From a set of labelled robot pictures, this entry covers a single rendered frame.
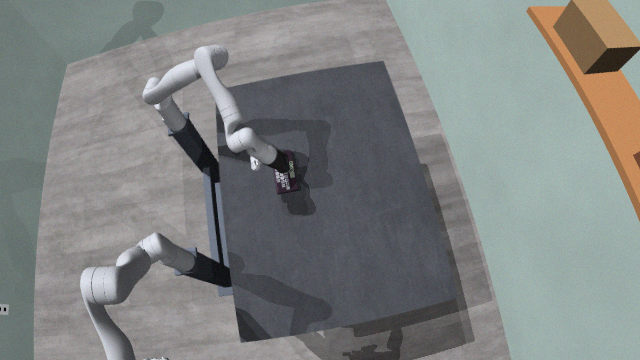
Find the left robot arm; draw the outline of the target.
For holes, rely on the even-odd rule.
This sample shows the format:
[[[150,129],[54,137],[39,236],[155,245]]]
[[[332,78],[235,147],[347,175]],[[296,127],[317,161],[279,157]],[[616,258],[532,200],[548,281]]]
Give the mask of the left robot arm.
[[[150,78],[142,97],[147,104],[154,105],[169,130],[179,131],[185,126],[186,118],[172,99],[172,94],[202,77],[223,119],[229,149],[234,153],[246,149],[248,155],[262,160],[269,152],[268,144],[251,128],[237,131],[237,125],[243,120],[243,115],[236,98],[215,72],[227,64],[228,58],[228,51],[222,46],[200,47],[196,50],[193,60],[175,66],[162,80]]]

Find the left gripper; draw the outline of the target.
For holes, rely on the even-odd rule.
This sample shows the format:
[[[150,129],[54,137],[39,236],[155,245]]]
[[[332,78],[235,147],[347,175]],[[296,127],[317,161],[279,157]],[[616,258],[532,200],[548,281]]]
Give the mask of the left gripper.
[[[257,160],[250,156],[252,162],[252,170],[258,171],[260,164],[262,163],[266,166],[276,169],[281,174],[290,172],[288,155],[282,153],[280,150],[276,149],[276,147],[273,147],[269,144],[268,146],[269,152],[264,159]]]

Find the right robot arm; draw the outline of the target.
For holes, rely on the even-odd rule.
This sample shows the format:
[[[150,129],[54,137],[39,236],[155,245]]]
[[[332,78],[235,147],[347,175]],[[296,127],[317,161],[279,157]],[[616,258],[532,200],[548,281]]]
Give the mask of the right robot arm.
[[[129,339],[112,321],[104,305],[124,302],[151,264],[157,261],[183,272],[191,270],[195,263],[191,252],[155,232],[123,252],[116,266],[89,267],[81,275],[82,297],[108,360],[136,359]]]

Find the mauve keyboard case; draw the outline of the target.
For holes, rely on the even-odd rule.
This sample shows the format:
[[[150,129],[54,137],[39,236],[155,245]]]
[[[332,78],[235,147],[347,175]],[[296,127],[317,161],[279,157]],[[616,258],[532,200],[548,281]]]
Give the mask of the mauve keyboard case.
[[[298,190],[292,151],[288,150],[282,153],[285,153],[286,155],[288,155],[290,172],[281,174],[277,172],[276,169],[274,169],[277,194]]]

